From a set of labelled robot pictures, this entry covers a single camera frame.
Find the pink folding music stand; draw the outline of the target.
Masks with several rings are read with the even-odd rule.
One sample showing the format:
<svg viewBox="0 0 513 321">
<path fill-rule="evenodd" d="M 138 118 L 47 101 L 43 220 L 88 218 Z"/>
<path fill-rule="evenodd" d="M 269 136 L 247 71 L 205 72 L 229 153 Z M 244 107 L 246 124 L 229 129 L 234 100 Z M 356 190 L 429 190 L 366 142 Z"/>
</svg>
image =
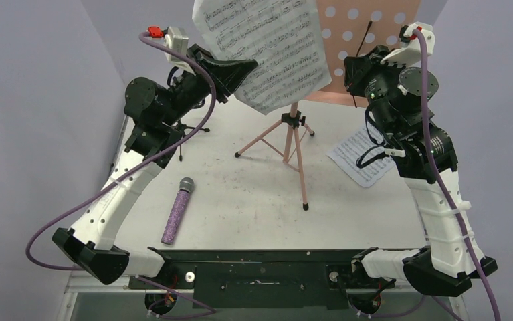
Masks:
<svg viewBox="0 0 513 321">
<path fill-rule="evenodd" d="M 344 58 L 365 54 L 377 44 L 391 49 L 397 47 L 399 29 L 414 22 L 420 7 L 420 1 L 317 1 L 326 63 L 332 81 L 309 94 L 307 100 L 365 106 L 364 98 L 351 97 L 344 91 Z M 277 122 L 237 151 L 235 157 L 239 158 L 257 142 L 266 143 L 265 137 L 282 124 L 287 126 L 285 147 L 283 150 L 273 150 L 281 156 L 285 165 L 290 164 L 293 156 L 296 157 L 297 165 L 293 169 L 300 176 L 302 207 L 308 210 L 301 142 L 305 135 L 314 136 L 315 132 L 305 122 L 297 102 Z"/>
</svg>

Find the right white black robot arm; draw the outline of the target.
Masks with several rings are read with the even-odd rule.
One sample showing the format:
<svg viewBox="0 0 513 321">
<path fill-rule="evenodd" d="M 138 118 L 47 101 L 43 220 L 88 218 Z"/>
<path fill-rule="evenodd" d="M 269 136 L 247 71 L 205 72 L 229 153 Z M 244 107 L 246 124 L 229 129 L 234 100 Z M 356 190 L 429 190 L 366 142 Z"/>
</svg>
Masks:
<svg viewBox="0 0 513 321">
<path fill-rule="evenodd" d="M 469 224 L 460 225 L 470 204 L 459 190 L 457 155 L 449 134 L 434 124 L 423 128 L 421 68 L 384 61 L 378 45 L 367 55 L 344 59 L 344 85 L 367 99 L 365 120 L 383 137 L 381 158 L 396 164 L 413 196 L 427 245 L 414 250 L 372 247 L 356 255 L 352 281 L 366 287 L 377 278 L 405 280 L 428 296 L 457 297 L 478 277 L 497 270 L 478 248 Z"/>
</svg>

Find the sheet music page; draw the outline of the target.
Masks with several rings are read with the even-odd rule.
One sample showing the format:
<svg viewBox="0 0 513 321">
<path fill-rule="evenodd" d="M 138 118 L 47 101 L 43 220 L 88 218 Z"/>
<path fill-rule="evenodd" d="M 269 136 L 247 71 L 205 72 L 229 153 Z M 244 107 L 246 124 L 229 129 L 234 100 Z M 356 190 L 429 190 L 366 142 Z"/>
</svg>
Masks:
<svg viewBox="0 0 513 321">
<path fill-rule="evenodd" d="M 257 61 L 235 97 L 261 114 L 332 81 L 315 1 L 195 1 L 192 20 L 216 59 Z"/>
<path fill-rule="evenodd" d="M 364 167 L 357 166 L 359 163 L 364 165 L 384 151 L 383 147 L 372 142 L 372 138 L 381 142 L 383 137 L 370 124 L 364 125 L 326 153 L 328 158 L 363 188 L 373 186 L 395 168 L 395 163 L 390 157 L 374 160 Z"/>
</svg>

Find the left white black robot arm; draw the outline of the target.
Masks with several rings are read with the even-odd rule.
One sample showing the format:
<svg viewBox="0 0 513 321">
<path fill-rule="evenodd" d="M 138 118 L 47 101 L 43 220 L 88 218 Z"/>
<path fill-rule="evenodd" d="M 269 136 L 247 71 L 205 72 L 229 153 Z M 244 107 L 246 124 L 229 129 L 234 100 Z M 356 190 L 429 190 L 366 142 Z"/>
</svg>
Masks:
<svg viewBox="0 0 513 321">
<path fill-rule="evenodd" d="M 203 72 L 184 72 L 169 87 L 146 77 L 130 81 L 124 113 L 134 128 L 105 187 L 69 228 L 57 229 L 52 241 L 76 265 L 108 285 L 124 274 L 146 276 L 156 288 L 167 286 L 172 269 L 158 254 L 120 249 L 116 236 L 147 185 L 168 165 L 184 136 L 174 125 L 212 95 L 225 103 L 254 71 L 256 60 L 217 60 L 193 45 L 186 56 Z"/>
</svg>

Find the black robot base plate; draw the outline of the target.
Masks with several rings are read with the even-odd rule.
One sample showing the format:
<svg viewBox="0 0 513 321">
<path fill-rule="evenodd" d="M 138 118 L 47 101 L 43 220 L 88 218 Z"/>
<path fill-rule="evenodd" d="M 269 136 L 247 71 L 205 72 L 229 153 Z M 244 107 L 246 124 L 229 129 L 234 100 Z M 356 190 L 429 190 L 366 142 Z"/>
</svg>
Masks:
<svg viewBox="0 0 513 321">
<path fill-rule="evenodd" d="M 212 308 L 345 309 L 348 296 L 370 298 L 406 287 L 386 279 L 360 281 L 351 276 L 359 252 L 335 250 L 169 250 L 158 249 L 165 263 L 152 278 L 131 277 L 132 290 L 155 290 L 149 281 L 182 290 Z"/>
</svg>

